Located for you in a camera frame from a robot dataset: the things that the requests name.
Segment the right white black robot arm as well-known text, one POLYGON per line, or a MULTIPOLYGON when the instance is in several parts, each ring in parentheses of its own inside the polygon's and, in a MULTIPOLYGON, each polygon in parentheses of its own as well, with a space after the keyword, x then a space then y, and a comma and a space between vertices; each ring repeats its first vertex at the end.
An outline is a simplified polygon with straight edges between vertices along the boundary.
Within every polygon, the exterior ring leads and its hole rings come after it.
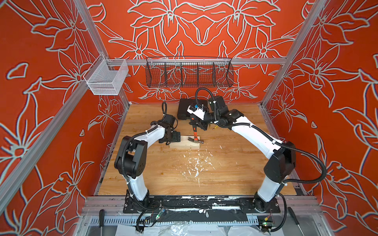
POLYGON ((265 178, 255 193, 254 206, 258 212, 266 212, 271 201, 279 196, 281 190, 287 183, 319 183, 326 177, 325 164, 315 155, 297 149, 291 142, 280 141, 254 125, 242 112, 237 109, 230 110, 225 104, 222 96, 210 95, 207 100, 209 107, 200 104, 195 96, 194 102, 187 107, 190 114, 190 125, 194 134, 200 128, 207 130, 210 124, 220 128, 226 128, 241 135, 256 148, 258 148, 268 159, 264 166, 265 178), (289 175, 296 167, 296 154, 304 154, 315 161, 321 168, 319 177, 313 180, 290 179, 289 175))

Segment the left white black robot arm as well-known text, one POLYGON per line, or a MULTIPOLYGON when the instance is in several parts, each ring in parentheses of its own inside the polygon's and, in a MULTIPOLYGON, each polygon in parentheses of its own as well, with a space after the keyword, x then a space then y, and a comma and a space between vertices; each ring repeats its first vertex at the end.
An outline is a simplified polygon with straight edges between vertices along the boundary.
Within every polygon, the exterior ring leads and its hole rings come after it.
POLYGON ((143 178, 148 148, 155 142, 170 145, 181 141, 181 134, 176 131, 178 121, 167 113, 165 101, 162 102, 161 108, 162 118, 152 121, 148 130, 122 139, 114 162, 115 169, 127 181, 129 196, 137 207, 143 210, 155 210, 160 207, 160 203, 150 202, 149 191, 143 178))

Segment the light wooden block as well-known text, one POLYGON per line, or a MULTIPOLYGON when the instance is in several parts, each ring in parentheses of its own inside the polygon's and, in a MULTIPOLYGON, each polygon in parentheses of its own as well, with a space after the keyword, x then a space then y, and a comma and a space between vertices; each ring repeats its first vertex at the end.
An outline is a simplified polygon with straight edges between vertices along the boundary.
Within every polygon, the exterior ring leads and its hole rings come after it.
POLYGON ((200 149, 200 143, 192 142, 189 140, 189 138, 194 139, 194 136, 185 136, 181 135, 181 140, 180 142, 174 142, 170 143, 169 147, 170 148, 175 148, 178 150, 198 150, 200 149))

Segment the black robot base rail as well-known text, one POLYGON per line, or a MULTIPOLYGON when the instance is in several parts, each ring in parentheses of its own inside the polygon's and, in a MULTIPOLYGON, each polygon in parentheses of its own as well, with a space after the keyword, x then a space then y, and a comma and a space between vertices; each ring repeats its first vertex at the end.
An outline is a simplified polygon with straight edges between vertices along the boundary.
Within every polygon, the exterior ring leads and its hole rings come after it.
POLYGON ((280 213, 276 199, 271 200, 267 206, 258 206, 254 196, 179 196, 159 195, 150 196, 139 204, 132 197, 127 196, 123 206, 123 213, 138 213, 144 210, 156 212, 156 208, 171 210, 240 210, 242 213, 280 213))

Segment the orange black claw hammer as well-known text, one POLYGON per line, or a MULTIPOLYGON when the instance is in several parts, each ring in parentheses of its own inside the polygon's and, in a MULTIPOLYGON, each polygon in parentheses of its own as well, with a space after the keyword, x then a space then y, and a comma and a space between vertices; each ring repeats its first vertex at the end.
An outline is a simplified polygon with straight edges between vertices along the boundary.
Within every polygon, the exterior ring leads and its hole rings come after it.
POLYGON ((189 140, 190 142, 193 142, 193 143, 200 143, 200 144, 203 144, 204 141, 203 141, 203 140, 200 140, 199 137, 198 137, 198 135, 197 135, 197 127, 198 127, 198 125, 197 125, 195 122, 190 122, 189 124, 190 124, 190 125, 192 126, 192 128, 193 128, 194 137, 193 137, 193 138, 192 138, 192 137, 188 137, 188 140, 189 140))

